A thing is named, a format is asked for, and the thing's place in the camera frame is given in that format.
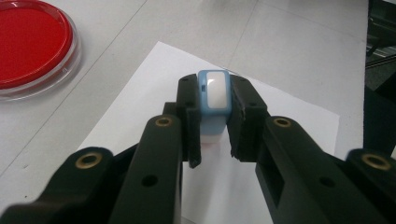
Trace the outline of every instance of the table surface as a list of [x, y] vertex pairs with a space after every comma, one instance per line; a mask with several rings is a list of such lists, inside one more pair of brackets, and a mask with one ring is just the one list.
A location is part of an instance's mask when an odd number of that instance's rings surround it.
[[366, 0], [47, 2], [82, 61], [57, 90], [0, 104], [0, 211], [38, 196], [158, 41], [338, 114], [337, 157], [362, 145]]

